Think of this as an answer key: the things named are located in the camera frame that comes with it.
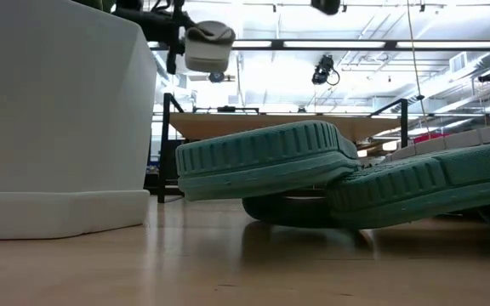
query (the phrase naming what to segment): wooden floor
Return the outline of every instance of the wooden floor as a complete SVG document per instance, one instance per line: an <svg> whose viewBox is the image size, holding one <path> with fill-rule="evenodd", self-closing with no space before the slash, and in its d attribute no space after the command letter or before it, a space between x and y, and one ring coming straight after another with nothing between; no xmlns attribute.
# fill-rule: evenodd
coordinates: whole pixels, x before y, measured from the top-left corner
<svg viewBox="0 0 490 306"><path fill-rule="evenodd" d="M239 201L151 199L146 227L0 241L0 305L490 305L479 221L301 230Z"/></svg>

